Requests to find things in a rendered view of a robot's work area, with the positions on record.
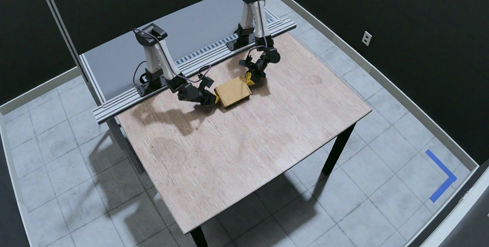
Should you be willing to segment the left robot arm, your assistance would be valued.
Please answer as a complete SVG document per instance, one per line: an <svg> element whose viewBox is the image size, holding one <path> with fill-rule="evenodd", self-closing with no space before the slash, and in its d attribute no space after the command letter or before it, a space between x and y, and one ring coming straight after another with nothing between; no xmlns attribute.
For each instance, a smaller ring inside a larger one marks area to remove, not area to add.
<svg viewBox="0 0 489 247"><path fill-rule="evenodd" d="M238 38L232 41L226 42L227 47L231 50L237 50L246 45L255 42L256 47L266 46L264 36L267 41L267 48L257 48L257 52L263 51L259 57L261 60L269 63L278 63L280 61L280 54L277 49L274 48L274 39L271 37L267 28L267 21L264 13L264 0L242 0L243 1L243 15L236 31ZM253 13L252 13L253 12ZM255 26L253 24L253 19ZM255 27L255 32L254 31ZM264 33L264 36L263 36ZM271 40L272 39L272 40ZM265 58L264 58L265 56ZM251 67L251 64L258 67L255 63L251 62L252 57L247 57L246 60L240 60L239 65L243 67Z"/></svg>

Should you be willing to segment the grey aluminium crossbar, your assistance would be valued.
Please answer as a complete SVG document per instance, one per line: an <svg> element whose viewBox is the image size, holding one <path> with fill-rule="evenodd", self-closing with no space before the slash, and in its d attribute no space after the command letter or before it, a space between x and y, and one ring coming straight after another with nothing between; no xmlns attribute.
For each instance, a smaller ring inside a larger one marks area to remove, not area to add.
<svg viewBox="0 0 489 247"><path fill-rule="evenodd" d="M268 29L272 38L296 28L297 24L295 24L295 22L293 22L289 17L285 17L281 20L283 21L283 23L277 24L276 26ZM231 57L239 55L241 52L254 48L255 46L256 45L254 42L234 51L231 51L229 48L225 48L219 52L216 52L213 55L210 55L209 57L206 57L200 61L197 61L194 64L189 65L188 67L182 68L180 72L182 72L185 77L189 79L197 75L201 67L205 65L211 65L211 67L214 67L215 65L222 63L222 61L228 60ZM118 114L127 111L137 104L141 104L145 100L152 98L153 96L158 95L159 93L164 92L167 89L169 89L169 87L165 86L164 88L158 89L155 92L152 92L149 95L145 95L143 97L141 97L139 95L139 92L137 91L106 108L103 108L103 106L100 105L99 107L94 108L92 112L98 124L101 125L106 121L116 117Z"/></svg>

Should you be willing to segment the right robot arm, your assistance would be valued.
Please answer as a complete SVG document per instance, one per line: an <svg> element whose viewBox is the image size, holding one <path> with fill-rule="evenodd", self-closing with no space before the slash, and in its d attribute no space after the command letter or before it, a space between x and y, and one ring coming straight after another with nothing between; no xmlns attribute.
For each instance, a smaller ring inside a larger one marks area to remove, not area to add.
<svg viewBox="0 0 489 247"><path fill-rule="evenodd" d="M206 87L210 89L214 80L209 77L203 77L199 88L197 88L192 83L188 83L186 79L178 77L173 73L174 71L177 75L185 77L174 64L167 49L165 38L168 35L166 31L154 23L149 24L142 31L150 33L158 42L148 34L140 31L136 33L137 41L144 48L147 62L145 79L148 82L136 88L141 97L168 86L172 93L178 92L179 101L190 102L191 99L197 99L199 91L203 94Z"/></svg>

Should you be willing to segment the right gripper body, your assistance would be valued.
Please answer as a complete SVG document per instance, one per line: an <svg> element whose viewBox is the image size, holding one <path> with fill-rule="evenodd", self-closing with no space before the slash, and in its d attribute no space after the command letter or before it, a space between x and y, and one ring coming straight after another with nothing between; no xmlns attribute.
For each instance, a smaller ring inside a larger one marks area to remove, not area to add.
<svg viewBox="0 0 489 247"><path fill-rule="evenodd" d="M197 102L202 105L202 107L206 107L207 105L213 105L215 104L217 96L209 92L207 89L204 89L204 92L202 94L201 91L199 91L199 96L197 99L191 99L190 102Z"/></svg>

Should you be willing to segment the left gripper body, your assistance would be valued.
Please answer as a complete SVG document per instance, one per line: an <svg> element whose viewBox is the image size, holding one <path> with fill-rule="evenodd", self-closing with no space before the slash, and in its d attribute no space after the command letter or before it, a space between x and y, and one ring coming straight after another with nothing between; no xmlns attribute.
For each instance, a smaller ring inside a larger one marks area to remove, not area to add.
<svg viewBox="0 0 489 247"><path fill-rule="evenodd" d="M255 67L253 65L251 65L250 68L248 68L249 70L247 71L247 73L251 73L251 78L250 80L253 82L253 83L258 83L258 81L262 78L266 78L266 73L264 73L264 70L265 68L268 66L266 62L264 62L263 60L261 59L258 59L255 63L256 65L258 65L258 67ZM246 74L247 74L246 73Z"/></svg>

